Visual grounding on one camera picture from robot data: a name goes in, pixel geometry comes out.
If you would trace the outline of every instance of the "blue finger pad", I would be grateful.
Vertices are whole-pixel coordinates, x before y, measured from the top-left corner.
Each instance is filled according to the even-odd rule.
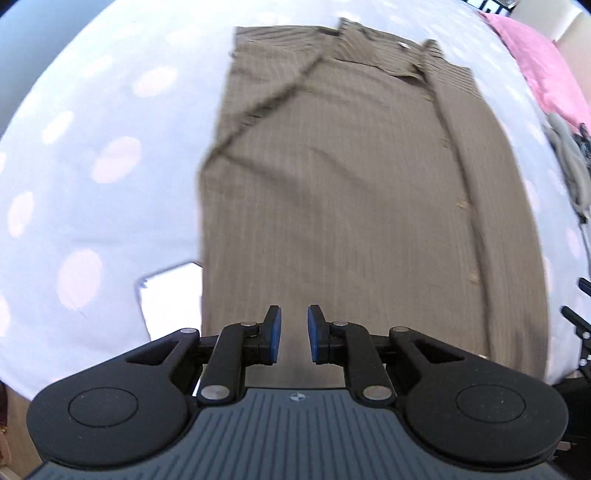
[[[279,341],[281,339],[281,309],[277,309],[277,315],[273,321],[271,332],[271,362],[277,363],[279,356]]]
[[[316,334],[316,322],[312,307],[308,307],[308,337],[310,338],[310,349],[312,350],[312,361],[316,363],[318,359],[318,335]]]

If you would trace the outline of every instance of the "polka dot bedsheet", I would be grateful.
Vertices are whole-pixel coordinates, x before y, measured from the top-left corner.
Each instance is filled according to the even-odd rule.
[[[31,399],[149,341],[135,282],[199,257],[196,171],[213,138],[236,25],[339,17],[470,67],[517,158],[543,250],[548,382],[577,366],[560,316],[591,304],[577,220],[525,80],[459,0],[116,0],[39,78],[0,142],[0,377]]]

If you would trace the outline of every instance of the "metal screw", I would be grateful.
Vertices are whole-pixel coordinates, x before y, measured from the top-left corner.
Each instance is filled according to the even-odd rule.
[[[293,400],[293,401],[304,401],[305,399],[306,399],[306,396],[300,392],[296,392],[296,393],[290,395],[290,400]]]
[[[230,390],[223,385],[208,385],[201,390],[201,396],[208,400],[223,400],[229,394]]]
[[[387,400],[392,396],[392,390],[382,385],[372,385],[363,390],[363,396],[368,400]]]

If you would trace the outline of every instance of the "ribbed rubber surface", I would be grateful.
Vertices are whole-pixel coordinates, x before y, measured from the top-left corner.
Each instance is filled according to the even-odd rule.
[[[388,410],[362,407],[346,390],[250,389],[201,412],[168,451],[135,466],[79,472],[47,463],[35,480],[554,480],[547,464],[505,473],[447,465],[425,453]]]

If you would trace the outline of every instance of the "pink pillow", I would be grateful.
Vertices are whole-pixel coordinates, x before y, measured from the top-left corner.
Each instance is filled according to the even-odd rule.
[[[531,27],[508,17],[482,14],[517,60],[545,113],[555,112],[575,130],[591,128],[591,113],[569,66],[556,46]]]

